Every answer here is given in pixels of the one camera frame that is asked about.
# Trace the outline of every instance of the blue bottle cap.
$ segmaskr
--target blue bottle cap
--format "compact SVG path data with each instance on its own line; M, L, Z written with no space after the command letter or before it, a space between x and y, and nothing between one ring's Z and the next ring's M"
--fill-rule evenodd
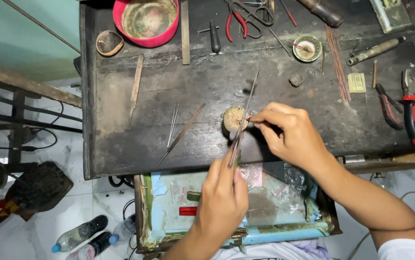
M52 246L52 253L56 253L60 251L60 249L61 249L61 245L59 243L56 243L55 245Z
M110 239L108 239L110 244L115 244L116 242L118 242L118 240L119 240L119 235L118 234L114 234L114 235L110 236Z

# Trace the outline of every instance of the plastic bottle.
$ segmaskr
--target plastic bottle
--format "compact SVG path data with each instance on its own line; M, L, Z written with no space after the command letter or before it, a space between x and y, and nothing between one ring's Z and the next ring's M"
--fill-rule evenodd
M52 246L52 252L69 252L91 238L95 233L105 229L107 225L108 218L105 215L96 216L93 220L82 223L62 234L57 243Z
M110 244L128 241L135 233L135 214L133 214L115 227L113 235L110 237Z
M72 252L65 260L92 260L110 246L111 233L105 231L92 239L87 245Z

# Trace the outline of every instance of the wooden table surface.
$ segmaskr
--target wooden table surface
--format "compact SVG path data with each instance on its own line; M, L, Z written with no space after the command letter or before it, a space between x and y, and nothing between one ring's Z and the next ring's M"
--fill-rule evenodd
M275 1L275 22L271 28L281 40L287 43L302 34L312 34L327 46L323 22L300 3L288 2L286 5L298 26L292 25L280 2ZM335 33L345 74L365 74L366 94L352 93L351 102L338 102L339 86L329 52L325 57L325 74L321 76L321 57L312 63L296 61L263 25L260 39L242 39L239 24L233 19L233 43L230 43L225 36L228 8L222 0L189 2L190 65L182 65L180 25L174 38L161 47L145 49L126 40L117 55L100 56L95 50L97 35L104 30L117 31L112 5L103 6L107 4L103 1L82 2L84 178L209 166L228 149L228 140L221 131L222 113L229 107L246 105L248 95L243 90L251 87L259 66L261 74L250 109L258 112L272 101L306 109L327 149L335 156L414 149L405 131L396 131L384 121L377 92L371 88L374 59L352 67L345 64L357 43L357 48L364 48L406 36L406 43L376 57L377 82L384 85L394 100L400 100L401 72L411 68L415 74L414 29L384 35L369 1L325 2L344 16ZM415 1L410 8L415 13ZM197 36L196 32L208 28L211 19L220 27L219 55L211 55L209 33ZM128 127L130 96L140 53L145 55L144 67L137 106ZM298 88L288 82L295 73L304 78ZM174 150L156 167L167 150L176 102L180 102L180 109L173 140L198 107L202 103L206 106ZM279 160L252 126L245 132L241 149L242 163Z

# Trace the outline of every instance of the wall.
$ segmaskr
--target wall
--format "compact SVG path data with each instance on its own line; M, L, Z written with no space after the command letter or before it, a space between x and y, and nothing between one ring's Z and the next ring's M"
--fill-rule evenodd
M79 49L76 0L12 0L21 9ZM79 53L0 0L0 65L36 81L77 77Z

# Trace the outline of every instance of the small card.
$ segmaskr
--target small card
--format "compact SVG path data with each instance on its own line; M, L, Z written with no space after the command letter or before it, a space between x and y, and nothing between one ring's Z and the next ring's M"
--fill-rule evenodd
M349 79L349 92L350 93L366 92L365 74L351 73L347 77Z

